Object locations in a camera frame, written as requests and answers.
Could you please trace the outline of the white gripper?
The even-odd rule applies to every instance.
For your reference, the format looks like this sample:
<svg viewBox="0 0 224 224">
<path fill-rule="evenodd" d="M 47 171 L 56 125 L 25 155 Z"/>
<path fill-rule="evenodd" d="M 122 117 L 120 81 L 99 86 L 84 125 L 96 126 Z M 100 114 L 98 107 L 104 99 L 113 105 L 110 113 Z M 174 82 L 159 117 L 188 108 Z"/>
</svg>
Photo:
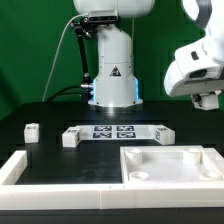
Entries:
<svg viewBox="0 0 224 224">
<path fill-rule="evenodd" d="M 224 90 L 224 63 L 209 56 L 201 41 L 193 42 L 175 51 L 164 88 L 171 97 Z"/>
</svg>

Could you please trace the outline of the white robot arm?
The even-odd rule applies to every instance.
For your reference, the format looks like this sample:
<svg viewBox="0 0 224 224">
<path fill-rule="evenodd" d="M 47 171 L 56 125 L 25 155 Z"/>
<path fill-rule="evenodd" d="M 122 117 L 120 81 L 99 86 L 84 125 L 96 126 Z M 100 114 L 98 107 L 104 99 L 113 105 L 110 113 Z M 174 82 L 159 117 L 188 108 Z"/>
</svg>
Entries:
<svg viewBox="0 0 224 224">
<path fill-rule="evenodd" d="M 132 72 L 132 43 L 115 24 L 122 18 L 149 14 L 155 0 L 73 0 L 84 18 L 81 31 L 98 35 L 98 76 L 90 83 L 89 104 L 106 109 L 139 105 L 138 81 Z M 169 66 L 165 92 L 189 95 L 195 108 L 219 107 L 218 93 L 224 91 L 224 0 L 181 0 L 189 18 L 205 36 L 175 51 Z"/>
</svg>

